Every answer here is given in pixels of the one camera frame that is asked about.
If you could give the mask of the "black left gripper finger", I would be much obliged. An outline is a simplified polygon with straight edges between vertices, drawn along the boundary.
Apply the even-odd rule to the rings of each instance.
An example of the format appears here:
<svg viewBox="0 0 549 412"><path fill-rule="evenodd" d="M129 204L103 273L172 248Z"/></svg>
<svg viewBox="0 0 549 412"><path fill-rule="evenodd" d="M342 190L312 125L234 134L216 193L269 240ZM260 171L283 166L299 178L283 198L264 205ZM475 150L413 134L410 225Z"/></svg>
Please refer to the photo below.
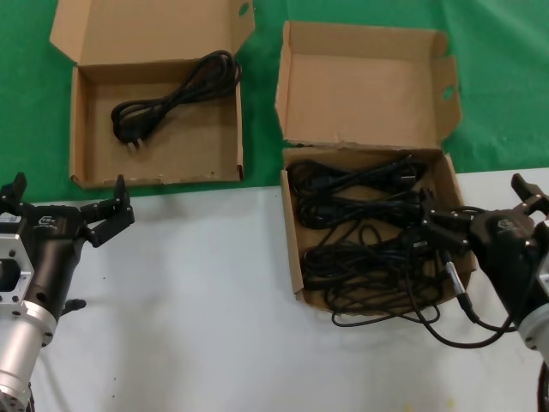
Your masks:
<svg viewBox="0 0 549 412"><path fill-rule="evenodd" d="M24 173L17 173L12 183L1 187L1 213L19 215L21 200L27 188L27 179Z"/></svg>
<svg viewBox="0 0 549 412"><path fill-rule="evenodd" d="M135 215L124 176L118 176L111 199L82 206L80 213L83 219L82 236L94 248L105 244L132 225Z"/></svg>

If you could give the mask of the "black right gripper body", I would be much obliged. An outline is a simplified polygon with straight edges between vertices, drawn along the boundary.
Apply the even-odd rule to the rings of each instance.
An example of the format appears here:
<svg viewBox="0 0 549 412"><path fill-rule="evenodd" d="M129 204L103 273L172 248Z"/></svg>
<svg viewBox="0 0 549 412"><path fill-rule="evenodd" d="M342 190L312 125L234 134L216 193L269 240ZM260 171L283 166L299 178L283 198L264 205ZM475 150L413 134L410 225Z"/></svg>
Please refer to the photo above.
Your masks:
<svg viewBox="0 0 549 412"><path fill-rule="evenodd" d="M548 229L511 209L476 215L468 242L514 323L548 302L534 279L548 254Z"/></svg>

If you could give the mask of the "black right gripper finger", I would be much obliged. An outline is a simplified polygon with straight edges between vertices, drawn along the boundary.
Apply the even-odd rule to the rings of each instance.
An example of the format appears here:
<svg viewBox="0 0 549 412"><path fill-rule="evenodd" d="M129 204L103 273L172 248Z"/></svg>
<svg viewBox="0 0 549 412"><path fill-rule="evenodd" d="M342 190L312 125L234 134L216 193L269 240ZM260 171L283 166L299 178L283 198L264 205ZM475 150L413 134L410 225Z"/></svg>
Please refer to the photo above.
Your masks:
<svg viewBox="0 0 549 412"><path fill-rule="evenodd" d="M548 196L538 185L528 183L520 173L515 173L511 179L511 188L521 200L513 211L522 215L531 215L534 212L549 215Z"/></svg>
<svg viewBox="0 0 549 412"><path fill-rule="evenodd" d="M447 210L437 206L431 190L419 191L420 232L440 251L463 256L469 251L468 229L473 211L464 208Z"/></svg>

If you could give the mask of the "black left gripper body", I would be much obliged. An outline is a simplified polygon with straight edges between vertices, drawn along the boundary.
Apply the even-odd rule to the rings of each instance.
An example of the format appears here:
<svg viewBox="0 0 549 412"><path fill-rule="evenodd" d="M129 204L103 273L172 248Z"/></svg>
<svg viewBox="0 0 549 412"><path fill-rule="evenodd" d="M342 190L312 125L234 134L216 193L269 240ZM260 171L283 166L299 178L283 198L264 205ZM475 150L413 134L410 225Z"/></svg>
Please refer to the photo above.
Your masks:
<svg viewBox="0 0 549 412"><path fill-rule="evenodd" d="M77 207L21 204L24 245L33 266L25 300L60 318L85 242L85 221Z"/></svg>

